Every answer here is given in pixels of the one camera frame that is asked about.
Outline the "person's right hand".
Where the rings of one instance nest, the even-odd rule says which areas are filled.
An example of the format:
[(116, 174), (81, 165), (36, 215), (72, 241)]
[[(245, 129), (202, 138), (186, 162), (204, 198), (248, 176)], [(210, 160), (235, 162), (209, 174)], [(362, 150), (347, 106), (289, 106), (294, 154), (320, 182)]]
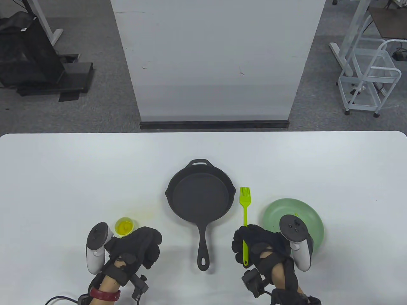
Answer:
[(285, 271), (294, 271), (287, 240), (281, 233), (273, 233), (258, 225), (241, 226), (235, 231), (231, 248), (237, 263), (243, 264), (243, 242), (249, 249), (248, 266), (254, 265), (263, 276), (271, 275), (272, 269), (282, 263)]

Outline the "person's left hand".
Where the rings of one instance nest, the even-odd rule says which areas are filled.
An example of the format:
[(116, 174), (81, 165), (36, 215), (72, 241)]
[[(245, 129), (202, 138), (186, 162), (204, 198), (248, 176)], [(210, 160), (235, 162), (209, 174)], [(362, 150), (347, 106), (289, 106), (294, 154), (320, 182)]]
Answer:
[(124, 270), (135, 274), (141, 266), (150, 269), (160, 255), (159, 245), (162, 235), (155, 228), (140, 227), (122, 238), (111, 238), (105, 248), (112, 260), (121, 260), (126, 264)]

